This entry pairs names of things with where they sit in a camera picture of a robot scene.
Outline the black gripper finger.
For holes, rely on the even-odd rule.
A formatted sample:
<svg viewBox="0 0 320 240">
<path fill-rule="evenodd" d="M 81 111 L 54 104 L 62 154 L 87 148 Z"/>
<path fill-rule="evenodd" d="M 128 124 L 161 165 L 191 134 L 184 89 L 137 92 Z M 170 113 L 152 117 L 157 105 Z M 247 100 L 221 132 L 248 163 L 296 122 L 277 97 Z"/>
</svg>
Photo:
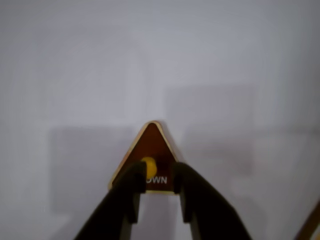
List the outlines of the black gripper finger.
<svg viewBox="0 0 320 240">
<path fill-rule="evenodd" d="M 194 240 L 250 240 L 235 208 L 189 165 L 173 164 L 173 190 Z"/>
<path fill-rule="evenodd" d="M 147 164 L 129 166 L 97 206 L 76 240 L 129 240 L 138 222 L 140 195 L 146 192 Z"/>
</svg>

